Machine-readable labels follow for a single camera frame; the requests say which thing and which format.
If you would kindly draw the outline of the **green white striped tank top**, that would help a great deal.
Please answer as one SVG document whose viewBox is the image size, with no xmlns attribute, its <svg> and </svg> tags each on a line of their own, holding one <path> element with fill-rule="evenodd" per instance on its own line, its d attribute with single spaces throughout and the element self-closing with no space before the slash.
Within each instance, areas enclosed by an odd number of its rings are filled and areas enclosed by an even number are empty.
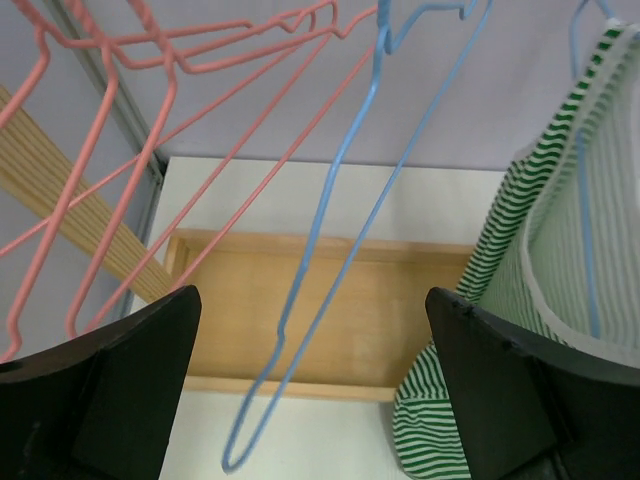
<svg viewBox="0 0 640 480">
<path fill-rule="evenodd" d="M 584 70 L 534 146 L 509 166 L 464 273 L 449 291 L 513 325 L 639 371 L 639 344 L 627 349 L 594 341 L 559 315 L 568 291 L 560 269 L 573 231 L 562 224 L 570 214 L 565 187 L 589 86 Z M 474 479 L 433 334 L 397 390 L 392 432 L 410 477 Z"/>
</svg>

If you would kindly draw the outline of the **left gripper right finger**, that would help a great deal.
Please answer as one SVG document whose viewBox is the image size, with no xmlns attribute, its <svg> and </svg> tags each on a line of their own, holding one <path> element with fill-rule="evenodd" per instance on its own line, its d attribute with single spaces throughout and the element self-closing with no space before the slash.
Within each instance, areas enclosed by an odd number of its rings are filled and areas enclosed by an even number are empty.
<svg viewBox="0 0 640 480">
<path fill-rule="evenodd" d="M 472 478 L 638 478 L 638 369 L 446 289 L 431 289 L 425 308 Z"/>
</svg>

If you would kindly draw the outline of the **blue hanger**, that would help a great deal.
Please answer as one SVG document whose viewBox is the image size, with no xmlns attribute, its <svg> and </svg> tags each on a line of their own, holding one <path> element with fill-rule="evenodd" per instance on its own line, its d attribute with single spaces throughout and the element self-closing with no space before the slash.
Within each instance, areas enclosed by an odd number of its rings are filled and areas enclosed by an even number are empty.
<svg viewBox="0 0 640 480">
<path fill-rule="evenodd" d="M 337 153 L 334 157 L 334 160 L 329 166 L 328 173 L 325 177 L 324 185 L 318 200 L 318 204 L 316 207 L 316 211 L 313 217 L 313 221 L 311 223 L 311 227 L 307 236 L 306 244 L 300 259 L 299 266 L 296 270 L 294 279 L 291 283 L 290 289 L 288 291 L 280 319 L 276 328 L 276 343 L 274 346 L 274 350 L 269 357 L 264 368 L 258 374 L 254 382 L 249 387 L 246 395 L 244 396 L 237 415 L 232 424 L 231 430 L 229 432 L 222 458 L 221 458 L 221 468 L 222 471 L 227 475 L 232 475 L 238 470 L 240 470 L 248 461 L 250 455 L 253 453 L 256 448 L 261 436 L 263 435 L 268 422 L 270 421 L 276 407 L 280 399 L 282 398 L 286 387 L 289 385 L 290 381 L 298 366 L 306 353 L 318 327 L 323 319 L 330 303 L 334 299 L 338 288 L 343 282 L 348 269 L 353 263 L 356 254 L 358 253 L 366 235 L 368 234 L 371 226 L 378 215 L 386 197 L 388 196 L 391 187 L 396 182 L 401 170 L 403 169 L 406 161 L 408 160 L 410 154 L 412 153 L 419 136 L 424 131 L 427 123 L 429 122 L 431 116 L 433 115 L 435 109 L 439 105 L 442 100 L 442 97 L 450 88 L 453 80 L 458 74 L 463 62 L 466 60 L 469 55 L 472 47 L 477 41 L 481 31 L 485 27 L 488 17 L 491 13 L 494 3 L 489 1 L 486 4 L 486 7 L 482 13 L 480 20 L 478 21 L 477 26 L 473 30 L 469 40 L 464 45 L 461 50 L 459 56 L 457 57 L 453 67 L 450 72 L 446 76 L 445 80 L 442 82 L 435 96 L 431 100 L 431 103 L 427 107 L 425 113 L 423 114 L 416 130 L 412 134 L 400 160 L 397 162 L 396 166 L 392 170 L 386 184 L 384 185 L 381 193 L 379 194 L 374 206 L 372 207 L 364 225 L 362 226 L 359 234 L 354 240 L 353 246 L 349 250 L 349 253 L 346 256 L 344 263 L 342 264 L 341 269 L 339 270 L 337 276 L 335 277 L 331 287 L 326 294 L 321 306 L 319 307 L 317 313 L 315 314 L 312 322 L 310 323 L 306 333 L 304 334 L 300 345 L 297 347 L 290 364 L 287 366 L 282 379 L 280 380 L 276 391 L 272 394 L 269 403 L 267 404 L 264 412 L 259 418 L 257 426 L 251 433 L 249 440 L 242 450 L 242 452 L 238 456 L 233 455 L 234 448 L 239 439 L 239 435 L 241 433 L 241 429 L 244 426 L 246 417 L 249 413 L 249 409 L 252 406 L 254 398 L 257 396 L 259 389 L 263 386 L 263 384 L 269 379 L 271 373 L 275 369 L 278 361 L 280 360 L 284 347 L 287 341 L 287 326 L 290 320 L 291 313 L 293 311 L 293 307 L 297 300 L 297 297 L 300 293 L 301 287 L 303 285 L 303 281 L 307 275 L 309 270 L 311 260 L 313 254 L 315 253 L 316 247 L 318 246 L 321 227 L 323 226 L 326 212 L 329 206 L 329 202 L 331 196 L 333 194 L 335 182 L 338 176 L 338 172 L 340 167 L 343 164 L 343 160 L 348 153 L 349 148 L 351 147 L 353 141 L 355 140 L 359 130 L 366 119 L 367 114 L 369 113 L 374 101 L 377 97 L 381 77 L 382 77 L 382 68 L 384 58 L 387 56 L 393 55 L 402 45 L 404 39 L 414 27 L 416 22 L 420 19 L 421 16 L 431 13 L 431 12 L 449 12 L 455 11 L 458 13 L 458 18 L 461 21 L 467 20 L 469 16 L 473 13 L 476 8 L 477 3 L 475 1 L 470 1 L 468 3 L 464 1 L 454 2 L 454 3 L 437 3 L 437 2 L 427 2 L 419 7 L 417 7 L 411 15 L 406 19 L 406 21 L 401 26 L 398 33 L 394 33 L 391 27 L 391 5 L 390 1 L 379 1 L 377 3 L 377 29 L 378 34 L 376 38 L 376 43 L 374 45 L 374 53 L 373 53 L 373 61 L 372 61 L 372 73 L 369 83 L 369 88 L 366 97 L 364 98 L 361 107 L 355 116 L 351 126 L 349 127 L 340 147 L 337 150 Z"/>
<path fill-rule="evenodd" d="M 599 4 L 606 30 L 585 68 L 565 197 L 571 244 L 563 256 L 567 300 L 560 317 L 594 341 L 639 344 L 639 27 Z"/>
</svg>

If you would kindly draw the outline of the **pink hanger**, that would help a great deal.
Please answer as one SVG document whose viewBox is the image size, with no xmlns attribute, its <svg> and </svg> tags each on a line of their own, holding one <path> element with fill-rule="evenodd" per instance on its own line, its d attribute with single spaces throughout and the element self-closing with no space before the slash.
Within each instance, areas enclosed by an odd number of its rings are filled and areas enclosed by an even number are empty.
<svg viewBox="0 0 640 480">
<path fill-rule="evenodd" d="M 120 225 L 110 224 L 112 210 L 97 194 L 98 188 L 89 187 L 83 178 L 118 92 L 119 80 L 112 61 L 111 43 L 92 21 L 83 3 L 73 1 L 74 13 L 98 42 L 101 57 L 106 62 L 108 83 L 79 156 L 71 163 L 23 109 L 25 100 L 49 66 L 51 52 L 46 37 L 52 32 L 51 25 L 31 2 L 16 1 L 14 5 L 34 27 L 39 57 L 15 94 L 1 90 L 4 101 L 1 110 L 1 186 L 43 220 L 4 246 L 1 254 L 8 254 L 39 232 L 43 237 L 9 309 L 6 328 L 10 343 L 1 357 L 3 362 L 13 359 L 22 347 L 19 319 L 59 233 L 84 253 L 96 257 L 98 265 L 116 278 L 122 279 L 126 273 L 123 250 L 108 248 L 102 240 L 103 236 L 109 240 L 116 238 Z"/>
<path fill-rule="evenodd" d="M 71 306 L 66 315 L 65 319 L 65 328 L 69 337 L 75 338 L 78 336 L 76 329 L 76 317 L 80 311 L 81 306 L 84 303 L 84 300 L 89 292 L 89 289 L 95 280 L 98 269 L 105 266 L 107 263 L 107 254 L 111 248 L 111 243 L 116 237 L 116 233 L 118 232 L 121 226 L 121 220 L 124 217 L 128 209 L 128 205 L 130 200 L 135 193 L 135 190 L 140 182 L 142 174 L 146 172 L 149 159 L 152 153 L 158 146 L 163 145 L 167 141 L 173 139 L 179 133 L 184 131 L 187 127 L 194 124 L 196 121 L 203 118 L 205 115 L 213 111 L 215 108 L 223 104 L 225 101 L 230 99 L 232 96 L 236 95 L 246 86 L 248 86 L 251 82 L 255 81 L 261 75 L 266 73 L 269 69 L 274 67 L 276 64 L 284 60 L 287 56 L 291 55 L 295 52 L 298 47 L 310 40 L 313 40 L 317 37 L 328 38 L 330 34 L 333 32 L 333 28 L 337 26 L 337 18 L 338 18 L 338 3 L 335 1 L 319 1 L 315 4 L 309 5 L 303 9 L 286 11 L 284 13 L 280 13 L 273 18 L 271 18 L 268 22 L 251 27 L 244 34 L 246 36 L 250 36 L 253 34 L 259 34 L 266 30 L 273 29 L 277 26 L 282 27 L 283 29 L 296 30 L 298 25 L 304 20 L 309 21 L 308 31 L 305 32 L 302 36 L 297 37 L 291 41 L 287 40 L 281 44 L 275 45 L 273 47 L 267 47 L 263 50 L 256 50 L 251 53 L 247 53 L 240 58 L 233 60 L 230 62 L 231 65 L 243 63 L 245 61 L 250 61 L 258 57 L 268 56 L 273 53 L 277 55 L 277 57 L 271 60 L 269 63 L 263 65 L 258 70 L 254 71 L 251 75 L 246 77 L 244 80 L 240 81 L 236 84 L 232 89 L 227 91 L 224 95 L 217 98 L 213 103 L 203 107 L 197 114 L 190 117 L 181 123 L 178 127 L 170 131 L 167 135 L 161 136 L 160 130 L 166 123 L 166 119 L 169 115 L 169 110 L 173 106 L 176 95 L 177 95 L 177 80 L 173 77 L 169 79 L 169 91 L 167 93 L 166 101 L 163 103 L 162 108 L 159 112 L 159 117 L 147 137 L 147 141 L 141 151 L 136 157 L 131 159 L 128 163 L 122 165 L 118 169 L 116 169 L 111 174 L 107 175 L 103 179 L 101 179 L 98 183 L 92 185 L 87 190 L 83 191 L 77 197 L 73 199 L 73 201 L 69 204 L 71 209 L 75 208 L 79 204 L 83 203 L 85 200 L 90 199 L 98 192 L 104 185 L 111 182 L 113 179 L 131 169 L 133 173 L 130 176 L 129 182 L 127 183 L 120 200 L 116 206 L 116 209 L 113 213 L 111 213 L 108 217 L 108 223 L 102 229 L 102 234 L 98 239 L 98 243 L 96 246 L 90 249 L 90 253 L 92 254 L 91 262 L 89 264 L 89 268 L 79 286 L 79 290 L 75 294 L 73 301 L 71 302 Z"/>
<path fill-rule="evenodd" d="M 34 27 L 14 5 L 1 5 L 1 90 L 13 95 L 35 66 Z M 73 1 L 29 1 L 51 25 L 51 60 L 23 109 L 75 163 L 97 117 L 108 83 L 106 62 Z M 308 31 L 280 26 L 246 36 L 251 27 L 319 1 L 81 1 L 111 43 L 119 87 L 83 173 L 88 186 L 141 153 L 169 91 L 177 95 L 160 135 L 213 103 L 275 59 L 275 53 L 231 65 L 241 56 L 291 41 Z M 335 1 L 337 26 L 310 40 L 255 81 L 158 146 L 120 227 L 129 228 L 158 260 L 171 234 L 208 193 L 224 184 L 238 159 L 267 160 L 270 176 L 294 159 L 328 160 L 343 128 L 332 115 L 373 60 L 377 1 Z M 97 194 L 114 212 L 131 169 Z M 1 249 L 43 220 L 1 186 Z M 43 234 L 1 254 L 1 332 Z M 49 327 L 69 337 L 66 315 L 89 268 L 90 255 L 59 233 L 19 319 L 23 338 Z M 129 280 L 99 268 L 76 317 L 77 333 L 104 322 L 135 293 Z"/>
</svg>

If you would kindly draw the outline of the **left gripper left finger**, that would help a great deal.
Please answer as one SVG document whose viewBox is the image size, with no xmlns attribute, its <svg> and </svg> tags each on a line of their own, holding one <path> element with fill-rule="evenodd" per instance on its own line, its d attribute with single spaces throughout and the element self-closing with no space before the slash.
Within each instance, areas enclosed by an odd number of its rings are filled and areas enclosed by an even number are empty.
<svg viewBox="0 0 640 480">
<path fill-rule="evenodd" d="M 158 478 L 201 308 L 189 285 L 2 364 L 2 478 Z"/>
</svg>

